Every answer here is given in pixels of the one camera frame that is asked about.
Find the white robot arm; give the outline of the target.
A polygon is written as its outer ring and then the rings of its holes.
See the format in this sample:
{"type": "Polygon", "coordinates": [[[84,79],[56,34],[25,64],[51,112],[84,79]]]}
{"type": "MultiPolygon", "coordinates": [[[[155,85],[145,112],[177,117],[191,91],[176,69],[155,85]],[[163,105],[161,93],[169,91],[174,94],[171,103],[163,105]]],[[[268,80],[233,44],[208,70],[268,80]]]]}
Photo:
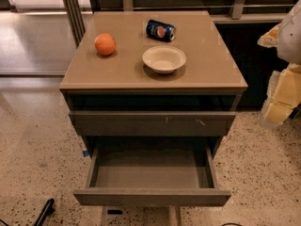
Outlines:
{"type": "Polygon", "coordinates": [[[267,99],[261,109],[261,125],[276,128],[285,122],[301,103],[301,0],[280,24],[262,35],[258,45],[277,48],[277,56],[289,63],[282,72],[270,76],[267,99]]]}

